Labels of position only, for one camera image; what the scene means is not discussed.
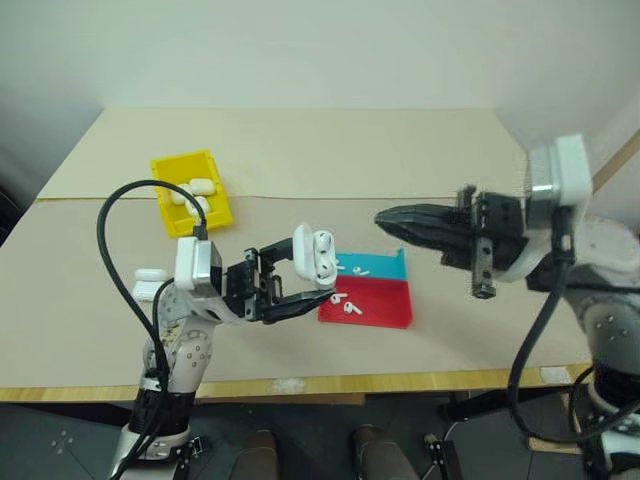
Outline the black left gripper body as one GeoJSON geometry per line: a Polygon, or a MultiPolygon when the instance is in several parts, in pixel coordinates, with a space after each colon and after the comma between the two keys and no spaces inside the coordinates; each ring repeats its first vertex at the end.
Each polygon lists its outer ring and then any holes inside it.
{"type": "Polygon", "coordinates": [[[226,305],[243,320],[277,320],[283,299],[282,279],[275,264],[282,259],[276,247],[244,251],[243,261],[225,273],[226,305]]]}

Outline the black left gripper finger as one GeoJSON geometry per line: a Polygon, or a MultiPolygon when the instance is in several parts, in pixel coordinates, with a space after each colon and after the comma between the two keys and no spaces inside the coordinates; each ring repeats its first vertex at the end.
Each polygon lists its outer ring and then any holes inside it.
{"type": "Polygon", "coordinates": [[[262,248],[259,251],[262,266],[274,266],[276,263],[293,260],[293,240],[286,238],[262,248]]]}
{"type": "Polygon", "coordinates": [[[262,310],[261,322],[266,325],[272,325],[283,320],[303,316],[318,308],[335,292],[334,288],[330,288],[278,297],[262,310]]]}

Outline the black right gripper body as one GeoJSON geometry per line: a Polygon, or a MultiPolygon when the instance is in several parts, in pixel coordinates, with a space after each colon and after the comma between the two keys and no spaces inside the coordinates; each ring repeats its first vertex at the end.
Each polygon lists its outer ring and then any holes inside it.
{"type": "Polygon", "coordinates": [[[458,191],[447,222],[441,263],[471,272],[473,297],[494,297],[497,276],[526,244],[520,200],[467,185],[458,191]]]}

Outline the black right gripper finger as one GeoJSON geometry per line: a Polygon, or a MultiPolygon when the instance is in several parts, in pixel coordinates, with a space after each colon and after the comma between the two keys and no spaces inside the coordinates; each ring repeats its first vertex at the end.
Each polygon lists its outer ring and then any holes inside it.
{"type": "Polygon", "coordinates": [[[441,224],[389,220],[380,221],[379,227],[387,234],[417,247],[442,253],[469,254],[471,251],[471,237],[465,229],[459,231],[441,224]]]}
{"type": "Polygon", "coordinates": [[[466,216],[456,207],[437,204],[401,205],[380,211],[374,217],[380,227],[466,229],[466,216]]]}

